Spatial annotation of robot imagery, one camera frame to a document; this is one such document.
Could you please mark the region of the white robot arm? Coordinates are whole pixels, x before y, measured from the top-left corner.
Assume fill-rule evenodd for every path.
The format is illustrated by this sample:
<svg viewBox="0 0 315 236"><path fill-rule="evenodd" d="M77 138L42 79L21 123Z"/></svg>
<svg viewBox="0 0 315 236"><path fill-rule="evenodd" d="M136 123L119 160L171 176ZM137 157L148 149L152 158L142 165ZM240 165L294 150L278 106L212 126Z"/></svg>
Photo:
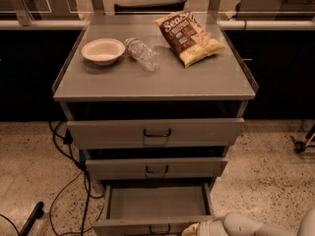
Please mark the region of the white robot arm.
<svg viewBox="0 0 315 236"><path fill-rule="evenodd" d="M233 211L220 219L193 223L181 236L315 236L315 208L305 213L297 231L264 224Z"/></svg>

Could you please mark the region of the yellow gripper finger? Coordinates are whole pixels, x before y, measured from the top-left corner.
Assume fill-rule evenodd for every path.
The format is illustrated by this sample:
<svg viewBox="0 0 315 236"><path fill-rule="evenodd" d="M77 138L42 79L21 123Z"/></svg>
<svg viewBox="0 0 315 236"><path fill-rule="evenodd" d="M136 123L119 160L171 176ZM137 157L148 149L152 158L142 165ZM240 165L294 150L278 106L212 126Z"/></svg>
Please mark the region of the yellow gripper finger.
<svg viewBox="0 0 315 236"><path fill-rule="evenodd" d="M198 227L198 223L193 223L189 225L182 231L181 236L197 236Z"/></svg>

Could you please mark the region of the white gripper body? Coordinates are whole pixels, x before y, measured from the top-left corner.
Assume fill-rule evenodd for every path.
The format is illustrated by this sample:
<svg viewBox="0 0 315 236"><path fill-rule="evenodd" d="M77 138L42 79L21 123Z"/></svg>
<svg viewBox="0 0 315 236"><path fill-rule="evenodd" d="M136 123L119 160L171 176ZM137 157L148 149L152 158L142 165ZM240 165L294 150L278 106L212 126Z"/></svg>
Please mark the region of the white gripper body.
<svg viewBox="0 0 315 236"><path fill-rule="evenodd" d="M197 229L197 236L229 236L220 220L202 221Z"/></svg>

